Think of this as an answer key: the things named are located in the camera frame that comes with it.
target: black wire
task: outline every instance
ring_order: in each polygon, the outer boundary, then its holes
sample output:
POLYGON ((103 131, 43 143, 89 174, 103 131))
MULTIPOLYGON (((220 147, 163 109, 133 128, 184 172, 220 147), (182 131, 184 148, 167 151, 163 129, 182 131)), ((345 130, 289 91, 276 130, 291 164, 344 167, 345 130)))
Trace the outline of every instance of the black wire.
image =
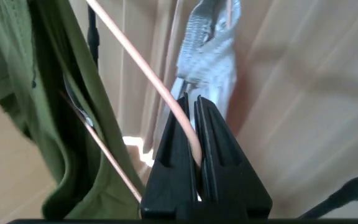
POLYGON ((100 40, 98 28, 96 27, 96 14, 94 13, 91 6, 88 6, 88 21, 89 28, 87 39, 89 50, 91 51, 93 61, 95 62, 96 66, 98 66, 100 40))
POLYGON ((353 201, 358 201, 358 177, 346 182, 337 192, 299 218, 319 218, 353 201))

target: green fabric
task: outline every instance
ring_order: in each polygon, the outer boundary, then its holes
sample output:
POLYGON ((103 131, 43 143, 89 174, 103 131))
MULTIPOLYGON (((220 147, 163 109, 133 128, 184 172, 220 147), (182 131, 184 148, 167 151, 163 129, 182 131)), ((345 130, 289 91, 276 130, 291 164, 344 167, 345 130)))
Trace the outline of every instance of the green fabric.
POLYGON ((38 145, 57 182, 42 206, 44 217, 137 218, 137 200, 60 95, 67 93, 63 76, 142 194, 68 0, 0 0, 0 105, 38 145))

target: bright light patch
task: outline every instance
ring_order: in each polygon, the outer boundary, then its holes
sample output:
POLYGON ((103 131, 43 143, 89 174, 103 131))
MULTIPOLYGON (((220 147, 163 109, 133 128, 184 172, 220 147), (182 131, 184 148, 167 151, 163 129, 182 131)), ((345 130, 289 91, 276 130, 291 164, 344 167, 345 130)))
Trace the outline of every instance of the bright light patch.
POLYGON ((154 150, 151 149, 150 152, 144 154, 143 153, 143 139, 138 137, 131 137, 131 136, 124 136, 122 137, 124 140, 124 144, 127 146, 137 146, 137 149, 139 150, 139 157, 140 161, 146 163, 149 167, 152 167, 154 164, 153 160, 153 152, 154 150))

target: wooden floor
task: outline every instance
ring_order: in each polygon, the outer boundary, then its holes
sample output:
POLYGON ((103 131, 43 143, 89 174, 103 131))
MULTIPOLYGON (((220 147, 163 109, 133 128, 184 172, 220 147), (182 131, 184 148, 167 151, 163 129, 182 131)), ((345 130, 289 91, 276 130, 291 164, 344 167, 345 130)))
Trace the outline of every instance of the wooden floor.
POLYGON ((53 188, 38 149, 0 109, 0 223, 41 217, 40 206, 53 188))

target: green cloth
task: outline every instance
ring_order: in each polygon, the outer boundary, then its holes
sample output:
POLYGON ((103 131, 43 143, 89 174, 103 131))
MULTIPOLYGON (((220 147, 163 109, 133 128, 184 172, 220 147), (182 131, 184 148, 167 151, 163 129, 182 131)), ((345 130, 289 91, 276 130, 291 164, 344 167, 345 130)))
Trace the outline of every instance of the green cloth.
POLYGON ((142 194, 68 0, 0 0, 0 105, 38 145, 57 182, 42 206, 44 217, 137 218, 137 200, 60 95, 67 94, 63 77, 142 194))

